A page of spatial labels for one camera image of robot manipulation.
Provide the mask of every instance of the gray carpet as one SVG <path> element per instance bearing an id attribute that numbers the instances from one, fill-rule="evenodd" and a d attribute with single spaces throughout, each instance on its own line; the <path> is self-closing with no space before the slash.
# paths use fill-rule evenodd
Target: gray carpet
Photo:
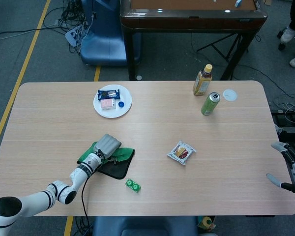
<path id="1" fill-rule="evenodd" d="M 45 5 L 40 1 L 0 0 L 0 31 L 23 30 L 37 27 Z M 277 50 L 279 40 L 276 35 L 289 23 L 291 3 L 284 0 L 273 0 L 267 6 L 268 20 L 258 33 L 261 42 L 253 40 L 240 64 L 252 66 L 267 74 L 287 93 L 295 94 L 295 69 L 288 62 L 295 56 L 295 41 L 280 52 Z M 49 10 L 61 7 L 61 0 L 52 0 Z M 61 10 L 51 13 L 46 19 L 50 25 L 59 18 Z M 23 61 L 26 57 L 33 32 L 11 39 L 0 41 L 0 120 L 8 103 Z M 200 48 L 212 40 L 224 35 L 147 33 L 143 34 L 143 57 L 137 72 L 144 80 L 194 80 L 203 66 L 213 62 L 213 76 L 219 80 L 226 63 L 212 49 L 207 48 L 196 54 L 192 48 Z M 232 41 L 218 43 L 226 51 Z M 70 53 L 65 38 L 51 30 L 42 30 L 29 60 L 22 83 L 56 82 L 56 81 L 93 81 L 95 67 L 86 66 L 76 53 Z M 263 84 L 270 105 L 282 91 L 260 72 L 244 66 L 238 66 L 235 77 L 239 80 L 257 80 Z M 102 67 L 100 81 L 127 80 L 125 67 Z M 278 97 L 276 102 L 291 101 L 285 96 Z M 63 235 L 66 217 L 32 217 L 18 220 L 11 235 Z M 295 215 L 276 216 L 274 218 L 251 218 L 245 216 L 220 216 L 216 218 L 219 236 L 295 236 Z"/>

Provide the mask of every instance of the table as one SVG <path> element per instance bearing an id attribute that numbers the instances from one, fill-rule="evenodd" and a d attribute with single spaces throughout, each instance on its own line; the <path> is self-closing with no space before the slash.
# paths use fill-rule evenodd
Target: table
<path id="1" fill-rule="evenodd" d="M 26 83 L 14 102 L 0 147 L 0 197 L 25 196 L 54 180 L 70 183 L 79 156 L 109 133 L 136 150 L 126 178 L 95 173 L 85 189 L 89 215 L 280 215 L 295 213 L 295 195 L 266 173 L 290 182 L 266 96 L 255 81 L 213 81 L 209 91 L 234 89 L 209 117 L 192 81 L 116 82 L 133 104 L 116 119 L 98 115 L 96 91 L 112 82 Z M 197 150 L 186 166 L 167 157 L 183 140 Z M 84 215 L 81 189 L 69 205 L 40 215 Z"/>
<path id="2" fill-rule="evenodd" d="M 251 41 L 267 19 L 261 0 L 121 0 L 129 80 L 135 80 L 132 35 L 136 32 L 237 33 L 242 37 L 221 80 L 228 80 Z"/>

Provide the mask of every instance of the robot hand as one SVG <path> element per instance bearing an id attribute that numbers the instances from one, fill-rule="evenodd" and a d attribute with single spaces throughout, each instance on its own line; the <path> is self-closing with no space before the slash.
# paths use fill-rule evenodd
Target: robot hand
<path id="1" fill-rule="evenodd" d="M 63 204 L 71 203 L 81 185 L 120 145 L 117 139 L 105 134 L 94 146 L 94 153 L 88 155 L 70 174 L 71 186 L 57 180 L 49 184 L 46 190 L 26 197 L 0 198 L 0 236 L 7 236 L 19 217 L 31 217 L 46 211 L 55 204 L 56 199 Z"/>
<path id="2" fill-rule="evenodd" d="M 281 142 L 275 142 L 271 144 L 271 146 L 278 150 L 284 157 L 285 161 L 288 163 L 288 165 L 291 168 L 292 176 L 295 182 L 295 148 L 292 147 L 289 144 L 286 143 L 281 143 Z M 267 174 L 266 177 L 276 186 L 280 188 L 287 189 L 293 193 L 295 193 L 295 184 L 290 184 L 290 183 L 282 183 L 279 181 L 277 178 L 275 178 L 271 174 Z"/>

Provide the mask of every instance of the white plate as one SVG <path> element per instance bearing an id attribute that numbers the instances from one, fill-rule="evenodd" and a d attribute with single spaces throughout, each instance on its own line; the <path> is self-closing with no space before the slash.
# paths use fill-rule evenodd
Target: white plate
<path id="1" fill-rule="evenodd" d="M 120 99 L 116 100 L 116 109 L 102 110 L 100 101 L 98 101 L 98 93 L 96 93 L 93 105 L 97 113 L 106 118 L 117 118 L 126 114 L 132 104 L 132 96 L 128 89 L 121 85 L 107 85 L 100 90 L 120 90 Z M 124 107 L 119 107 L 118 103 L 123 102 Z"/>

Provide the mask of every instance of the green can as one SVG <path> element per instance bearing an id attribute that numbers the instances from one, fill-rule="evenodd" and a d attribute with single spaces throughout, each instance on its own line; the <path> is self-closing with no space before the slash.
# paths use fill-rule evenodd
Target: green can
<path id="1" fill-rule="evenodd" d="M 201 108 L 201 113 L 204 116 L 209 116 L 220 101 L 220 95 L 217 92 L 212 92 L 206 98 L 205 103 Z"/>

